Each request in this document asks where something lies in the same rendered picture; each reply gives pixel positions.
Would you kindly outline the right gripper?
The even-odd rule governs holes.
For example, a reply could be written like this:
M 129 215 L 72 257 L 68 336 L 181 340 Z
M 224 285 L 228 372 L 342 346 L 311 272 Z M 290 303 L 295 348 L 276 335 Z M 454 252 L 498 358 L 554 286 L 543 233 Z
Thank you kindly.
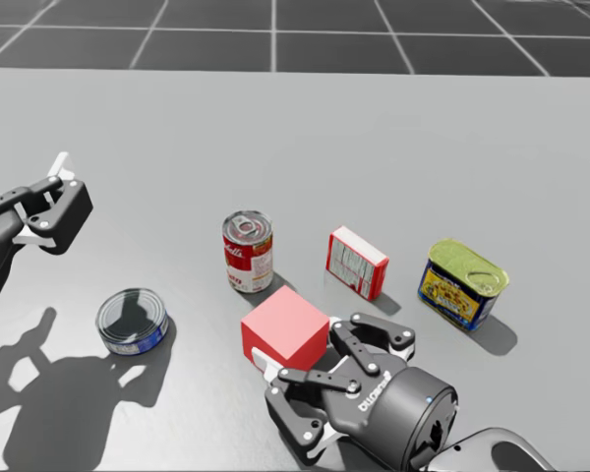
M 456 390 L 428 372 L 411 367 L 415 331 L 364 313 L 329 319 L 328 342 L 346 357 L 331 373 L 285 368 L 257 347 L 253 362 L 267 383 L 269 416 L 291 451 L 315 463 L 344 437 L 388 468 L 419 469 L 442 449 L 456 416 Z M 384 349 L 374 355 L 367 345 Z M 323 401 L 328 420 L 299 415 L 290 403 L 304 393 L 312 405 Z

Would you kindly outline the red and white can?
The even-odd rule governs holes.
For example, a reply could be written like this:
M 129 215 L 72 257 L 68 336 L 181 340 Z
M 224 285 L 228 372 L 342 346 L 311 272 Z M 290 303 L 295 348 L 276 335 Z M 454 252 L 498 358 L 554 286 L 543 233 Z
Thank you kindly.
M 230 285 L 247 294 L 268 288 L 273 279 L 273 228 L 261 211 L 239 210 L 225 218 L 222 238 Z

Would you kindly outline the blue flat can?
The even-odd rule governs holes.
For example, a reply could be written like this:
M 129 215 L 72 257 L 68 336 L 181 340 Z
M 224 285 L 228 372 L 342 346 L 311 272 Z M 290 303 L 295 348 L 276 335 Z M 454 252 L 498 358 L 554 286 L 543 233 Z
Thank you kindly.
M 163 300 L 147 288 L 127 288 L 99 307 L 95 326 L 104 346 L 120 356 L 149 352 L 166 336 L 169 318 Z

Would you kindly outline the red and white carton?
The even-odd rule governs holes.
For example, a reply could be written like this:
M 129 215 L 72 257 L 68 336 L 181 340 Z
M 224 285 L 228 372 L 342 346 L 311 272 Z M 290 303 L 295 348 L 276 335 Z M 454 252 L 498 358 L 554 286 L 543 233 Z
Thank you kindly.
M 388 256 L 346 226 L 329 235 L 325 269 L 368 301 L 382 293 L 388 263 Z

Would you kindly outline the pink cube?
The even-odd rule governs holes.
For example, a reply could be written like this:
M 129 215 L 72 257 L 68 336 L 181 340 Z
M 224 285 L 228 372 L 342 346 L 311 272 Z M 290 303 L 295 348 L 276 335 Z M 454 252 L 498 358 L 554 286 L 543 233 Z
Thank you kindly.
M 285 368 L 308 371 L 323 357 L 329 317 L 296 291 L 282 286 L 241 320 L 245 357 L 259 366 L 259 349 Z

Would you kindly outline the green and blue rectangular can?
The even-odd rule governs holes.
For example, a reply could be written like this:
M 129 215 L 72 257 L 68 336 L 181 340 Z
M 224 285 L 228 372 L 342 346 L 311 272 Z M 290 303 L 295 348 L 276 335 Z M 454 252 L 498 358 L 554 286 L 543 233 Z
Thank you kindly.
M 429 249 L 418 296 L 450 323 L 474 331 L 508 284 L 505 270 L 465 244 L 446 238 Z

